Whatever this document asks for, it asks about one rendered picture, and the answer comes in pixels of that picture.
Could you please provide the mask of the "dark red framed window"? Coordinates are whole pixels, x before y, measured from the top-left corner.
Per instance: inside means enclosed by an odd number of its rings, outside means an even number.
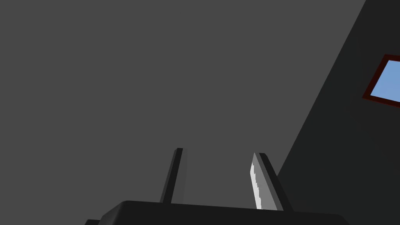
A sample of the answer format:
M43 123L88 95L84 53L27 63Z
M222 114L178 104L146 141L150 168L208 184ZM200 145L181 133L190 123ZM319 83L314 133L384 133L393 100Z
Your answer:
M400 108L400 55L383 56L362 98Z

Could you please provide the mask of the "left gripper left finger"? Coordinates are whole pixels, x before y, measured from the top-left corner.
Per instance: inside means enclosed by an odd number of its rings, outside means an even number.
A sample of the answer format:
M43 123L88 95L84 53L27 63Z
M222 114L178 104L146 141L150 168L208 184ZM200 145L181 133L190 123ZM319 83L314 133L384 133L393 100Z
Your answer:
M188 154L184 148L176 148L169 166L161 194L161 203L183 204L188 171Z

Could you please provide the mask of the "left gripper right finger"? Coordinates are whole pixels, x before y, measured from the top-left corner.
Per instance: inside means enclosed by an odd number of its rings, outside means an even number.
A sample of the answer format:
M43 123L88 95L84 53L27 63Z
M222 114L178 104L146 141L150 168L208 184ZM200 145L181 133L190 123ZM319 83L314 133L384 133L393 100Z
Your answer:
M265 153L254 153L250 177L257 209L293 212L287 195Z

